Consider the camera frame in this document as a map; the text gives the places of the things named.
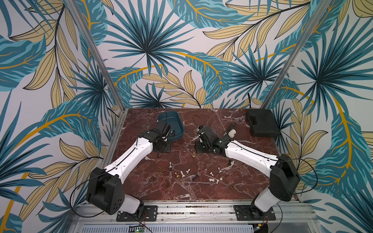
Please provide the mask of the teal plastic storage box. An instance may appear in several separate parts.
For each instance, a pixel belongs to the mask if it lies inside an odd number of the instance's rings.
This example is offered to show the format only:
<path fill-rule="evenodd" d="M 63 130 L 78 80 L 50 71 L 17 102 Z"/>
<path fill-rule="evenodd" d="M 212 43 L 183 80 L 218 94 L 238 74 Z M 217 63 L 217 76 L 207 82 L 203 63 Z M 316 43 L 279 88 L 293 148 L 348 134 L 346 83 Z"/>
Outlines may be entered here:
<path fill-rule="evenodd" d="M 167 141 L 177 141 L 184 136 L 184 125 L 176 111 L 163 112 L 158 115 L 157 119 L 166 122 L 171 127 L 172 132 L 166 137 Z"/>

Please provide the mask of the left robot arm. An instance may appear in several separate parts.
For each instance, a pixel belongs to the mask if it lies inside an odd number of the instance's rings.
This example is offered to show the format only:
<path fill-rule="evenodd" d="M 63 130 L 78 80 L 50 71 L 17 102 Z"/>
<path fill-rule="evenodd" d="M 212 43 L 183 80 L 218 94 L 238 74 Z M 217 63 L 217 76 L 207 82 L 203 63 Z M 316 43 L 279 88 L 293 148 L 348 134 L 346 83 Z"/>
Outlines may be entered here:
<path fill-rule="evenodd" d="M 88 181 L 86 200 L 105 213 L 126 212 L 139 215 L 142 203 L 124 193 L 123 184 L 138 163 L 155 149 L 163 149 L 171 126 L 158 121 L 155 128 L 139 134 L 133 145 L 105 168 L 94 169 Z"/>

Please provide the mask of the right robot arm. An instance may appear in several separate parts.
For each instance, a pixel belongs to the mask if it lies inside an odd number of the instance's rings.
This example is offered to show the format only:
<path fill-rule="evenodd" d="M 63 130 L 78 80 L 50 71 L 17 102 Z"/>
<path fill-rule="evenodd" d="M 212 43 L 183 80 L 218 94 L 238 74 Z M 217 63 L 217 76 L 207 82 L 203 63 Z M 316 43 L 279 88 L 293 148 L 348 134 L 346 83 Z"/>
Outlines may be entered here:
<path fill-rule="evenodd" d="M 197 135 L 197 154 L 213 153 L 238 160 L 269 177 L 269 186 L 252 201 L 249 207 L 251 213 L 263 215 L 280 201 L 289 202 L 292 199 L 301 177 L 289 156 L 261 152 L 239 143 L 229 135 L 219 138 L 207 126 L 200 126 Z"/>

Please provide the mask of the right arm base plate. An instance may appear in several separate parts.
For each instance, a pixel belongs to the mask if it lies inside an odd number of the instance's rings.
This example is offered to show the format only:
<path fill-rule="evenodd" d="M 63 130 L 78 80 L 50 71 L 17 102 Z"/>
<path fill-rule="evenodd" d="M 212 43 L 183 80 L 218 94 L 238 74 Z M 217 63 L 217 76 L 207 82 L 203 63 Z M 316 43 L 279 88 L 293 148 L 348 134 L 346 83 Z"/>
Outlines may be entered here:
<path fill-rule="evenodd" d="M 262 212 L 255 206 L 251 205 L 234 205 L 233 206 L 237 221 L 272 221 L 276 220 L 273 208 L 267 212 Z"/>

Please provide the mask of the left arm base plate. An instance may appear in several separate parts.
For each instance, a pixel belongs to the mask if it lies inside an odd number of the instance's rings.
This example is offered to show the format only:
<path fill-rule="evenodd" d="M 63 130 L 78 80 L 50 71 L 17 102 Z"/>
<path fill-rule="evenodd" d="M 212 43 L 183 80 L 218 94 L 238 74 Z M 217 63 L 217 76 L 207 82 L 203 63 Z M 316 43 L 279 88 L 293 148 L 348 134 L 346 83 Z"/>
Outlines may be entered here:
<path fill-rule="evenodd" d="M 118 212 L 117 222 L 156 222 L 158 214 L 158 206 L 145 205 L 140 207 L 134 214 L 127 212 Z"/>

